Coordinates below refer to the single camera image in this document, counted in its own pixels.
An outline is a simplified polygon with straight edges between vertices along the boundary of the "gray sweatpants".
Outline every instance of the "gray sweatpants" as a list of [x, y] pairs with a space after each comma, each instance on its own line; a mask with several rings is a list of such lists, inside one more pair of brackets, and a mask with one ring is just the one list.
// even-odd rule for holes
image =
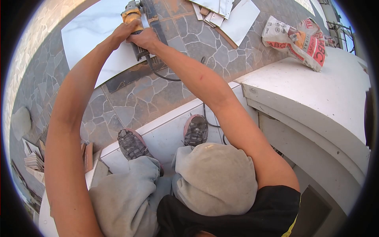
[[107, 237], [155, 236], [157, 207], [167, 194], [200, 215], [220, 216], [246, 213], [257, 193], [251, 158], [231, 145], [178, 148], [173, 177], [159, 177], [159, 162], [147, 156], [129, 161], [129, 167], [128, 173], [108, 175], [89, 190]]

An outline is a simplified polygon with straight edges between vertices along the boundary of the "person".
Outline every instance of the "person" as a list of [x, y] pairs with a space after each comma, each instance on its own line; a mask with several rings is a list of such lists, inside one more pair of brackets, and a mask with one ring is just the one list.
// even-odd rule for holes
[[[288, 236], [300, 205], [290, 165], [218, 74], [163, 44], [149, 28], [130, 35], [137, 24], [122, 23], [83, 57], [56, 97], [46, 141], [45, 185], [59, 235]], [[231, 145], [206, 143], [207, 123], [193, 115], [172, 162], [176, 174], [161, 177], [163, 169], [142, 137], [123, 129], [118, 140], [130, 170], [108, 175], [88, 191], [80, 124], [102, 66], [125, 40], [162, 59], [214, 112]]]

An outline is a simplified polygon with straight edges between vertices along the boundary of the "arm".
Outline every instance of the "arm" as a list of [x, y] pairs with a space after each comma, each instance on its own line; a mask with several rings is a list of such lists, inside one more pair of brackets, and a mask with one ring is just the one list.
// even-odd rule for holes
[[151, 29], [131, 35], [127, 41], [161, 58], [187, 88], [209, 106], [230, 143], [252, 158], [258, 188], [285, 185], [299, 191], [297, 177], [290, 165], [272, 149], [229, 85], [217, 73], [163, 44]]
[[84, 176], [80, 124], [105, 61], [138, 24], [122, 23], [67, 74], [50, 118], [45, 185], [59, 236], [102, 236]]

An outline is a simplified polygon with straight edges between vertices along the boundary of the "black shirt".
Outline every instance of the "black shirt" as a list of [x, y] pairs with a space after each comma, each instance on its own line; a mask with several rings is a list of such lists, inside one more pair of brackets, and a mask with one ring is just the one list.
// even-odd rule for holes
[[216, 237], [288, 236], [299, 211], [300, 193], [287, 186], [265, 186], [258, 190], [254, 205], [244, 215], [206, 217], [199, 215], [176, 197], [160, 201], [157, 218], [159, 237], [193, 237], [200, 231]]

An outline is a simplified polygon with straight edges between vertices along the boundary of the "hand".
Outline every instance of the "hand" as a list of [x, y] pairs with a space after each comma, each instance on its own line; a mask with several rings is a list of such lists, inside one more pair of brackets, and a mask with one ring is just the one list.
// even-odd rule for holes
[[139, 35], [130, 35], [126, 42], [133, 42], [141, 48], [148, 50], [151, 54], [156, 54], [157, 45], [161, 43], [157, 34], [151, 29], [144, 29]]
[[137, 25], [141, 23], [141, 20], [135, 19], [131, 23], [121, 23], [110, 35], [113, 43], [113, 50], [118, 49], [120, 44], [129, 37], [129, 35], [134, 31]]

